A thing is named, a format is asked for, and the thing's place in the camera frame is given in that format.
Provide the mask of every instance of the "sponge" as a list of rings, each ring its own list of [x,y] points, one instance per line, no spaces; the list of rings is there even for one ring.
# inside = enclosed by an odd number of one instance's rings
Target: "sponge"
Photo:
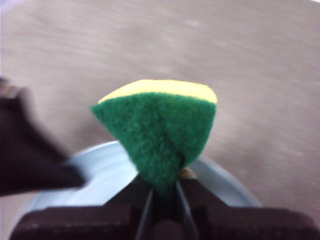
[[[206,85],[143,79],[111,92],[91,110],[121,142],[142,178],[168,200],[179,170],[203,150],[216,104]]]

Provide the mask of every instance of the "blurry dark object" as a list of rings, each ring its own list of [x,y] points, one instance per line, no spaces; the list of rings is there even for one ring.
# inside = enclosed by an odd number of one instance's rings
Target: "blurry dark object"
[[[75,169],[31,123],[26,90],[0,80],[0,196],[25,191],[81,186]]]
[[[286,209],[229,207],[196,179],[181,180],[183,196],[174,207],[156,198],[148,202],[150,187],[137,177],[104,206],[49,207],[26,214],[11,240],[319,240],[320,232],[306,215]],[[188,209],[178,204],[185,198]],[[143,214],[150,209],[149,222]],[[198,234],[186,230],[188,217]],[[141,224],[145,234],[137,236]]]

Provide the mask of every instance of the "floor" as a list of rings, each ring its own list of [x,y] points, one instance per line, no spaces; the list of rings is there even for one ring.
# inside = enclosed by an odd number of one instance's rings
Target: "floor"
[[[308,0],[25,0],[1,14],[1,74],[69,154],[114,138],[89,111],[138,79],[218,96],[204,155],[264,206],[320,224],[320,4]],[[31,194],[2,197],[8,239]]]

